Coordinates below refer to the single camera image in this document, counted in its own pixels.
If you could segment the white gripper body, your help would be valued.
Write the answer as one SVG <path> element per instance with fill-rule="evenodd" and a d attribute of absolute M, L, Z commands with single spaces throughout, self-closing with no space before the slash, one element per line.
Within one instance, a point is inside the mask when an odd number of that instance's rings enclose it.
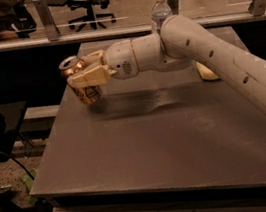
<path fill-rule="evenodd" d="M 114 71 L 113 78 L 128 79 L 138 75 L 131 40 L 114 43 L 105 51 L 105 62 Z"/>

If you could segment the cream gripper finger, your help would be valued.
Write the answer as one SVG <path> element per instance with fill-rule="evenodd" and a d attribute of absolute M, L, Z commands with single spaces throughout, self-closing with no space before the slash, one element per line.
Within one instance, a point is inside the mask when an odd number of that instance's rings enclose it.
<path fill-rule="evenodd" d="M 105 51 L 101 49 L 93 53 L 89 53 L 89 55 L 84 55 L 83 57 L 81 57 L 81 59 L 87 66 L 90 66 L 92 63 L 96 63 L 96 62 L 102 65 L 104 64 L 104 58 L 105 58 L 104 55 L 105 55 Z"/>
<path fill-rule="evenodd" d="M 116 70 L 107 65 L 90 65 L 84 70 L 70 75 L 67 84 L 75 89 L 104 85 L 115 74 Z"/>

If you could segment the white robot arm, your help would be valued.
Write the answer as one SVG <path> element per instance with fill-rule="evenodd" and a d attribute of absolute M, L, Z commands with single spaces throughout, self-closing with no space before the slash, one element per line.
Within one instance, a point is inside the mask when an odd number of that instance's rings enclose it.
<path fill-rule="evenodd" d="M 118 41 L 82 58 L 65 59 L 60 69 L 67 84 L 78 90 L 104 85 L 110 78 L 134 78 L 145 71 L 182 70 L 193 60 L 266 112 L 266 60 L 181 15 L 166 18 L 159 33 Z"/>

